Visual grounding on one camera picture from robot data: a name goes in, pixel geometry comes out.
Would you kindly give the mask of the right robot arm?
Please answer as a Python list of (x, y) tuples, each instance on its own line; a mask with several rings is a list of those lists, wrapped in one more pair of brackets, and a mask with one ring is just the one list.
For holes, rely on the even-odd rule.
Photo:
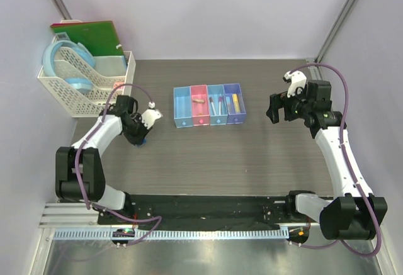
[(349, 146), (343, 113), (332, 110), (331, 85), (327, 81), (290, 84), (281, 95), (285, 119), (302, 119), (319, 146), (328, 168), (333, 200), (311, 191), (292, 191), (285, 216), (297, 222), (304, 216), (320, 225), (328, 240), (371, 240), (387, 212), (385, 198), (375, 196), (365, 182)]

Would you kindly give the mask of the pink bin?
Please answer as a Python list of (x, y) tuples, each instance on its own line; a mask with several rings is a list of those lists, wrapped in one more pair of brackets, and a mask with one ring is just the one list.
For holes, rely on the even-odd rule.
[[(190, 87), (191, 93), (191, 112), (194, 126), (203, 126), (210, 124), (210, 111), (206, 85), (195, 85)], [(204, 104), (193, 103), (192, 99), (203, 99)]]

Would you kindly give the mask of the purple bin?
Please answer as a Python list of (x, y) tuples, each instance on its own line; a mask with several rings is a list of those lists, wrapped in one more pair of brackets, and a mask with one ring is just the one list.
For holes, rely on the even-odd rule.
[(228, 112), (227, 124), (244, 123), (246, 119), (246, 109), (240, 84), (224, 84), (224, 94)]

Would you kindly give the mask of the brown white marker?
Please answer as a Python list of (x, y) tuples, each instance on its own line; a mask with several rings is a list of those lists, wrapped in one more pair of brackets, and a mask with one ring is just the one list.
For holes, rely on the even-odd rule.
[(214, 100), (212, 97), (209, 97), (209, 102), (210, 102), (212, 115), (216, 116), (217, 114), (216, 114), (216, 110), (215, 110)]

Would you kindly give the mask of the pink white marker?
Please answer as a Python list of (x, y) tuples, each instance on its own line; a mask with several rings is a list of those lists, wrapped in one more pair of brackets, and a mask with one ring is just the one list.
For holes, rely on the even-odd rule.
[(219, 115), (222, 115), (222, 97), (219, 96)]

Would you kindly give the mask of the light blue bin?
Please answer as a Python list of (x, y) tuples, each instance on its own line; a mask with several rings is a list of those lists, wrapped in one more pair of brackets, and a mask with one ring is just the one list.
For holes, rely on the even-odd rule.
[(173, 89), (173, 119), (177, 128), (193, 126), (190, 87)]

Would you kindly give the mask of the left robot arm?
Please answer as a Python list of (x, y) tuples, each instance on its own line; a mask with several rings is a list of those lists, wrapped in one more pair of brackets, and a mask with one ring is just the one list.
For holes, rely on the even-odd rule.
[(62, 200), (84, 201), (98, 213), (102, 225), (145, 224), (157, 217), (165, 222), (252, 218), (267, 220), (280, 214), (284, 196), (139, 195), (106, 183), (101, 156), (115, 137), (124, 135), (141, 145), (151, 125), (138, 113), (138, 102), (119, 95), (103, 108), (95, 126), (78, 143), (60, 147), (55, 155), (55, 191)]

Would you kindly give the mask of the yellow highlighter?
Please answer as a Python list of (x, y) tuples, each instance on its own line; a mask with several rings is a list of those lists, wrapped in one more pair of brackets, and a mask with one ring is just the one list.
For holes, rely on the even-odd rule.
[(241, 109), (240, 109), (239, 98), (238, 98), (237, 94), (232, 95), (232, 100), (234, 102), (234, 111), (235, 111), (235, 113), (237, 113), (237, 114), (240, 113)]

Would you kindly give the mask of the blue white eraser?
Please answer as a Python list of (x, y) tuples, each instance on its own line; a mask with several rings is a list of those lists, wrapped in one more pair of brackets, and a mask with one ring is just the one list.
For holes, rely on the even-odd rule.
[(141, 146), (145, 145), (146, 143), (147, 143), (147, 140), (143, 139), (141, 142), (137, 143), (136, 146), (141, 147)]

